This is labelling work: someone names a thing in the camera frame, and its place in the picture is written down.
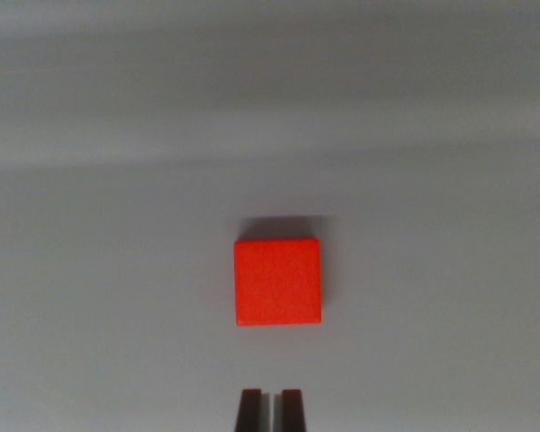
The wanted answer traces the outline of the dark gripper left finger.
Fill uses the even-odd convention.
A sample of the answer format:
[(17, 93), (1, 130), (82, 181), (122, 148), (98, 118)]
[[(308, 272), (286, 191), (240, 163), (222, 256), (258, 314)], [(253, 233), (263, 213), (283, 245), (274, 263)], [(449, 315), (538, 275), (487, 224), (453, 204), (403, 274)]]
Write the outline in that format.
[(269, 394), (261, 389), (244, 389), (240, 395), (235, 432), (268, 432), (269, 430)]

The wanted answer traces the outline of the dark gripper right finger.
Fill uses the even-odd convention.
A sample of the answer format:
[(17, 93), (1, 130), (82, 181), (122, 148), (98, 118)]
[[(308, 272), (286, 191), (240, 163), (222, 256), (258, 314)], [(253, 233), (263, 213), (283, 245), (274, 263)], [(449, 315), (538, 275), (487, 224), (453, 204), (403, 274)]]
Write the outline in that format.
[(306, 432), (300, 389), (286, 389), (274, 396), (274, 432)]

